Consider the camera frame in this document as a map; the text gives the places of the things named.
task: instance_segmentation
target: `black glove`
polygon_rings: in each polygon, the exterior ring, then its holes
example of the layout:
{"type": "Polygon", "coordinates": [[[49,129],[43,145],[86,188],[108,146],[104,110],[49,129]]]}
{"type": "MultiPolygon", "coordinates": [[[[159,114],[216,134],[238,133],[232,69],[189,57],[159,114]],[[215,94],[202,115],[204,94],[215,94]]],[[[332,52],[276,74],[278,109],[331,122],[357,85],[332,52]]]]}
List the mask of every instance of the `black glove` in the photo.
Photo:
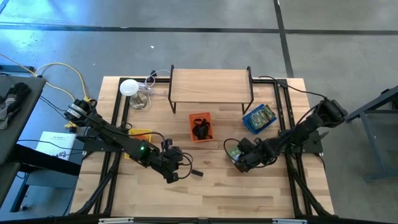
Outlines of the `black glove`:
{"type": "Polygon", "coordinates": [[[29,93],[30,88],[25,83],[17,83],[8,90],[4,98],[0,96],[0,129],[7,128],[29,93]]]}

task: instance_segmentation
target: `wooden shelf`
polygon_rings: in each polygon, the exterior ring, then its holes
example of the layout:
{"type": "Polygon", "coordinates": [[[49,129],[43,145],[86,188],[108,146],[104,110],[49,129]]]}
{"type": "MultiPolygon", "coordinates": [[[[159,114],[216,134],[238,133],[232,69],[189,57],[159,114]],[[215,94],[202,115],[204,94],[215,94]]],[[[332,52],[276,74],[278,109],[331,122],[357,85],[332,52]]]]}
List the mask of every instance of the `wooden shelf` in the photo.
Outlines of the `wooden shelf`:
{"type": "Polygon", "coordinates": [[[176,103],[250,105],[253,102],[250,67],[245,70],[174,69],[172,65],[169,101],[174,113],[176,103]]]}

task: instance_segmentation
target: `small white object on floor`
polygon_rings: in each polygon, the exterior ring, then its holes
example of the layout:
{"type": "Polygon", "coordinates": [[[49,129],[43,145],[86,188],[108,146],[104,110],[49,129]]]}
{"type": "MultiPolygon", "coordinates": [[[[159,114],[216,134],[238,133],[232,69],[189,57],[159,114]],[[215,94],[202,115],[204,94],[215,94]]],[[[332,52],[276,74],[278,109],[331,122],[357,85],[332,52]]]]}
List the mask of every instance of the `small white object on floor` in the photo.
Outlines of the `small white object on floor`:
{"type": "Polygon", "coordinates": [[[39,142],[36,151],[46,153],[50,156],[57,156],[63,160],[69,160],[70,151],[73,147],[73,143],[75,143],[76,134],[67,134],[67,133],[54,133],[50,131],[43,131],[42,137],[40,137],[40,141],[51,142],[60,147],[69,148],[69,149],[61,149],[57,146],[53,146],[49,143],[39,142]]]}

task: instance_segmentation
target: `white lamp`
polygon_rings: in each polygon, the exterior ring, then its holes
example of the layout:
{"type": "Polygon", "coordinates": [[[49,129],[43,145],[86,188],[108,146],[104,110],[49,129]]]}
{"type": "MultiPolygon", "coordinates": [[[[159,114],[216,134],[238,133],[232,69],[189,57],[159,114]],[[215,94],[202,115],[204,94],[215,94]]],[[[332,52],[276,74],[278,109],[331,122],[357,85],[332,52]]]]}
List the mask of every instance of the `white lamp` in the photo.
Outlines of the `white lamp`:
{"type": "Polygon", "coordinates": [[[120,85],[120,92],[124,96],[130,96],[130,106],[137,110],[145,108],[148,101],[146,95],[138,90],[138,82],[133,79],[124,80],[120,85]]]}

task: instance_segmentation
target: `wooden table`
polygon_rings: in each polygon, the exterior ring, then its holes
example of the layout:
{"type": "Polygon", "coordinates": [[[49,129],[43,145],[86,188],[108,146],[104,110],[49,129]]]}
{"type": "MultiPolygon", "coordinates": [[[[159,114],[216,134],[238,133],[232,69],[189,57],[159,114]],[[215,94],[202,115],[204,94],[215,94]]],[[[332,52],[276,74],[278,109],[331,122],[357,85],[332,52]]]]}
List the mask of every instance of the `wooden table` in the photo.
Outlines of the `wooden table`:
{"type": "MultiPolygon", "coordinates": [[[[104,77],[99,93],[97,110],[107,121],[111,121],[113,107],[120,77],[104,77]]],[[[287,79],[289,85],[305,90],[301,78],[287,79]]],[[[156,84],[156,93],[167,94],[168,84],[156,84]]],[[[276,110],[272,85],[253,84],[254,102],[250,110],[261,103],[276,110]]],[[[280,90],[284,114],[286,106],[283,91],[280,90]]],[[[290,89],[294,117],[298,120],[309,109],[306,94],[290,89]]],[[[119,111],[118,125],[123,107],[119,111]]],[[[270,218],[294,216],[290,196],[284,156],[263,169],[253,169],[240,173],[223,150],[226,138],[241,139],[247,137],[272,138],[277,136],[279,122],[274,122],[257,136],[251,134],[243,125],[242,111],[234,104],[184,103],[172,113],[166,96],[154,96],[149,111],[129,110],[128,122],[133,128],[152,129],[172,138],[174,145],[193,156],[194,169],[204,172],[203,177],[191,175],[187,179],[173,184],[166,184],[162,176],[151,168],[145,169],[134,161],[122,157],[112,216],[129,217],[236,217],[270,218]],[[214,129],[214,141],[192,143],[188,115],[208,111],[211,113],[214,129]]],[[[160,145],[158,136],[152,142],[160,145]]],[[[104,153],[94,152],[83,161],[78,179],[72,212],[77,211],[90,197],[98,185],[104,153]]],[[[307,184],[319,202],[333,213],[322,162],[314,155],[303,155],[307,184]]],[[[188,167],[181,167],[182,176],[188,167]]],[[[108,187],[104,191],[103,210],[106,205],[108,187]]],[[[304,210],[302,193],[298,190],[300,208],[304,210]]]]}

